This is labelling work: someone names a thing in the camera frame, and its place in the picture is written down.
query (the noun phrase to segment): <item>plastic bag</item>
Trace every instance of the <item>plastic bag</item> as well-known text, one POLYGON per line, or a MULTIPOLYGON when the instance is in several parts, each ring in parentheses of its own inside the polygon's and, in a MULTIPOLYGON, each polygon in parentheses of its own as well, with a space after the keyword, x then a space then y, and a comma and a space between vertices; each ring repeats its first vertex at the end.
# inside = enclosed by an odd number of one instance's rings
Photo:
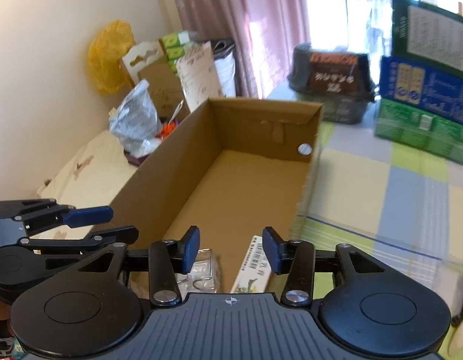
MULTIPOLYGON (((175 274, 182 299, 189 292, 216 294, 220 289, 220 270, 211 249, 201 249, 189 274, 175 274)), ((150 298, 147 272, 132 272, 128 287, 142 299, 150 298)))
POLYGON ((161 122, 148 93, 148 81, 142 79, 126 95, 109 122, 110 132, 133 157, 143 157, 156 148, 161 122))
POLYGON ((100 93, 117 93, 125 83, 120 59, 133 47, 131 26, 121 20, 109 23, 93 39, 88 49, 88 74, 100 93))

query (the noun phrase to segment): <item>cardboard box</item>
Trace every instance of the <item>cardboard box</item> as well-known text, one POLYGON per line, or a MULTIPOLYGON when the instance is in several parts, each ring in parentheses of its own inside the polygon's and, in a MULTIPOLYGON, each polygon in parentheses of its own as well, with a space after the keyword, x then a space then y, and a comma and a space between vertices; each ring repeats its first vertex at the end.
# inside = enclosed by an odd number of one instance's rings
POLYGON ((322 105, 211 98, 150 154, 110 206, 106 226, 134 225, 133 248, 179 239, 192 225, 230 291, 254 235, 299 234, 319 161, 322 105), (298 147, 310 145, 311 154, 298 147))
POLYGON ((422 1, 393 0, 392 55, 463 79, 463 17, 422 1))
POLYGON ((380 95, 463 124, 463 80, 418 62, 382 57, 380 95))
POLYGON ((394 100, 381 99, 375 135, 463 164, 463 125, 394 100))

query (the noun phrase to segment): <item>blue box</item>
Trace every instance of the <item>blue box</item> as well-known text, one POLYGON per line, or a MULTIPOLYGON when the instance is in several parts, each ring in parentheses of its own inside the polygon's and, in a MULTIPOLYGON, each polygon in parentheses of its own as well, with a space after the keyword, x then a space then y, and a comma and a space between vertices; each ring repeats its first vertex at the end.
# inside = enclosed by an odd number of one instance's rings
POLYGON ((463 124, 463 80, 421 63, 382 57, 380 95, 463 124))

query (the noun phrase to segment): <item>pink curtain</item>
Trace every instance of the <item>pink curtain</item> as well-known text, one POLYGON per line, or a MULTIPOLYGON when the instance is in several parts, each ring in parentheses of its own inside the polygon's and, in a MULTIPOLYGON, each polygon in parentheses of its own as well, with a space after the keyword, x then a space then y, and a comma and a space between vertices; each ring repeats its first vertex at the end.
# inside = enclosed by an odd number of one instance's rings
POLYGON ((306 0, 175 1, 185 29, 233 38, 243 96, 267 96, 286 79, 295 45, 310 38, 306 0))

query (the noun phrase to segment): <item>green package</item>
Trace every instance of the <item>green package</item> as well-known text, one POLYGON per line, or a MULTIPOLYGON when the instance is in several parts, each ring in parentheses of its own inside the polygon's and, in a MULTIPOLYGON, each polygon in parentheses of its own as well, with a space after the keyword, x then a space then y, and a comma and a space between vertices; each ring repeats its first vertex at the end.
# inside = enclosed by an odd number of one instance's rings
POLYGON ((165 48, 182 46, 190 41, 197 40, 198 33, 193 31, 173 32, 161 38, 165 48))
POLYGON ((463 79, 463 17, 422 1, 393 0, 392 55, 463 79))
POLYGON ((375 134, 424 149, 434 119, 429 112, 382 99, 375 134))
POLYGON ((170 47, 166 49, 169 60, 178 59, 185 55, 185 46, 170 47))
POLYGON ((381 99, 375 135, 463 164, 463 125, 394 100, 381 99))

